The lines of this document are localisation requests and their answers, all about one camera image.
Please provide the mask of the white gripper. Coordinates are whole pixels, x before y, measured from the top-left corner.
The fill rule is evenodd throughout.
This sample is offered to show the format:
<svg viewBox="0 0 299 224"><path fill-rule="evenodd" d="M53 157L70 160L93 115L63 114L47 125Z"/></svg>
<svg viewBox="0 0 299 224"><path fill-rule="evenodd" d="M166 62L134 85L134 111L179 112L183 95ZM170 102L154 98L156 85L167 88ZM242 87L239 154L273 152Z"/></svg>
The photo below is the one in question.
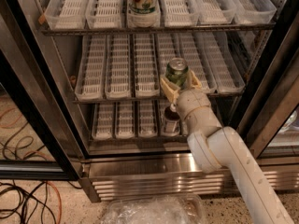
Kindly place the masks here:
<svg viewBox="0 0 299 224"><path fill-rule="evenodd" d="M180 87L171 82L166 76L160 75L160 85L171 104L177 103L177 113L183 121L195 119L199 122L213 120L215 114L212 111L211 103L206 94L199 91L202 84L193 70L187 73L187 88L191 90L183 91Z"/></svg>

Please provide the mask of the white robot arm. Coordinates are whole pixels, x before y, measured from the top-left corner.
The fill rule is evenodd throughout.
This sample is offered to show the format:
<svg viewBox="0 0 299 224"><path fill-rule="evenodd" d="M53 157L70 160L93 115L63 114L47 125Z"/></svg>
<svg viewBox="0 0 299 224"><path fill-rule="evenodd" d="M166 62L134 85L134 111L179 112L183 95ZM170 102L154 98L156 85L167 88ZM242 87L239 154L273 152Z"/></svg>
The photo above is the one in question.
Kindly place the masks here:
<svg viewBox="0 0 299 224"><path fill-rule="evenodd" d="M230 170L254 224L294 224L243 139L236 130L219 122L194 72L187 73L185 89L164 75L160 76L160 85L187 125L187 143L201 170Z"/></svg>

